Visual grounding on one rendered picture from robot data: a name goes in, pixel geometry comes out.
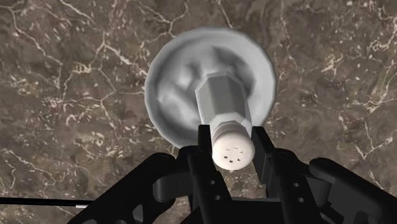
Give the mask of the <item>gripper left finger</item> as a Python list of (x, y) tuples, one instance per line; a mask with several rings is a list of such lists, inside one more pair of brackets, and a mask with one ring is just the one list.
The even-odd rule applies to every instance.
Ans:
[(180, 224), (239, 224), (211, 149), (209, 126), (200, 125), (196, 146), (150, 155), (67, 224), (154, 224), (180, 197), (191, 209)]

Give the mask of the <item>thin black rod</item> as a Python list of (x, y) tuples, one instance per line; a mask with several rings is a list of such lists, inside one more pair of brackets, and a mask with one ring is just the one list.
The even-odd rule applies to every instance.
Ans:
[(31, 199), (31, 198), (0, 197), (0, 204), (9, 204), (9, 205), (81, 207), (81, 206), (87, 206), (92, 202), (93, 202), (92, 200)]

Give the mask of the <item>grey round bowl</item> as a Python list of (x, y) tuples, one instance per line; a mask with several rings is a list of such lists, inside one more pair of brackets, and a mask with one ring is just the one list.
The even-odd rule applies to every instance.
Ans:
[(247, 34), (201, 27), (165, 44), (144, 82), (150, 120), (173, 146), (197, 143), (201, 121), (195, 90), (206, 75), (218, 72), (228, 72), (244, 84), (253, 127), (265, 123), (277, 92), (272, 61)]

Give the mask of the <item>white salt shaker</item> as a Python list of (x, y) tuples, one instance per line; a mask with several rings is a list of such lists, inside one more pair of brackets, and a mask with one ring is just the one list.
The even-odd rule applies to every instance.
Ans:
[(244, 84), (228, 72), (211, 73), (195, 95), (201, 124), (210, 126), (213, 162), (229, 171), (245, 168), (255, 148)]

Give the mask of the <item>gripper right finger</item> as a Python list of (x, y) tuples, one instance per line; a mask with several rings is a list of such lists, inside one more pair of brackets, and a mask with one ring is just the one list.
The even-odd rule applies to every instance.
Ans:
[(254, 168), (285, 224), (397, 224), (397, 198), (329, 158), (303, 163), (252, 128)]

